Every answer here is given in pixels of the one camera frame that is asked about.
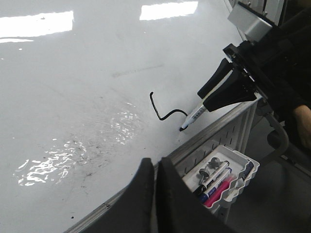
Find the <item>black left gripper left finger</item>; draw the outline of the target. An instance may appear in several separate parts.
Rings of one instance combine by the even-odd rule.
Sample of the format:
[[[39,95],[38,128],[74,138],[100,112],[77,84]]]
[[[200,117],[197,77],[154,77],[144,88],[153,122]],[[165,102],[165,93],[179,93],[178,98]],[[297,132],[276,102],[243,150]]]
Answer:
[[[203,99],[228,73],[232,70],[232,64],[224,58],[214,74],[203,85],[203,87],[197,92],[197,95]]]

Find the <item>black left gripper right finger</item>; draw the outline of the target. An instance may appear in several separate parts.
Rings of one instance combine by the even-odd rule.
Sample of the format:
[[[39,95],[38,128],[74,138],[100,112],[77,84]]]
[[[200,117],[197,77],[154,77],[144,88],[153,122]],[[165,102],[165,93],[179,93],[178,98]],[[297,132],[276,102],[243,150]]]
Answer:
[[[231,104],[254,101],[257,97],[253,87],[252,81],[235,69],[226,81],[203,101],[203,105],[212,112]]]

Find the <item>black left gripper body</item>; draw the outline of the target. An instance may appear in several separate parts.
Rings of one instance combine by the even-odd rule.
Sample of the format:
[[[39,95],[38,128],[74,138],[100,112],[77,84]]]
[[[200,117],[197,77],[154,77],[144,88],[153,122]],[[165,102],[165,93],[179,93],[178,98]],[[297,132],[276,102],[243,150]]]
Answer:
[[[238,46],[229,44],[223,52],[241,71],[252,91],[258,92],[267,100],[272,99],[275,95],[275,86],[261,69],[259,56],[255,54],[254,48],[254,44],[243,41]]]

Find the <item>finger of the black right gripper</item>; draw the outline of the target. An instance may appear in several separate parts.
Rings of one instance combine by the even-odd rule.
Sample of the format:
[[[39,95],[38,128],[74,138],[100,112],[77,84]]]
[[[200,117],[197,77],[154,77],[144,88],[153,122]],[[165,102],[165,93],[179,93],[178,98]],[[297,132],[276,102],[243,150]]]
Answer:
[[[154,166],[143,158],[127,189],[99,220],[98,233],[149,233],[154,194]]]
[[[234,232],[199,202],[167,157],[158,163],[155,206],[160,233]]]

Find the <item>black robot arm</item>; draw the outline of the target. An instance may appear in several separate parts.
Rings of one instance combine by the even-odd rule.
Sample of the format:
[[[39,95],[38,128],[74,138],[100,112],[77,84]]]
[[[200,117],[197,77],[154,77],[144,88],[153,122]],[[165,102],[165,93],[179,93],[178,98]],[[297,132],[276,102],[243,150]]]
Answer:
[[[255,100],[260,92],[273,109],[284,107],[285,94],[276,84],[280,77],[311,52],[311,11],[300,12],[281,26],[251,9],[248,16],[231,13],[229,20],[239,29],[253,29],[256,21],[266,23],[259,37],[239,46],[228,45],[223,59],[198,91],[202,99],[192,114]],[[152,210],[156,210],[161,233],[229,233],[231,229],[204,207],[182,181],[177,165],[164,157],[154,168],[144,158],[117,202],[89,230],[97,233],[148,233]]]

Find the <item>person's bare hand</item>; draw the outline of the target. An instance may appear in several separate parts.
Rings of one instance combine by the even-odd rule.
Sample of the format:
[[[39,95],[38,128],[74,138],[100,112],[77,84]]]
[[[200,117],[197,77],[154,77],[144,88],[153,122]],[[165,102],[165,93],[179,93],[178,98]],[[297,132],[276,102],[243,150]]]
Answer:
[[[301,143],[305,148],[311,149],[311,110],[306,105],[298,106],[293,111],[297,131]]]

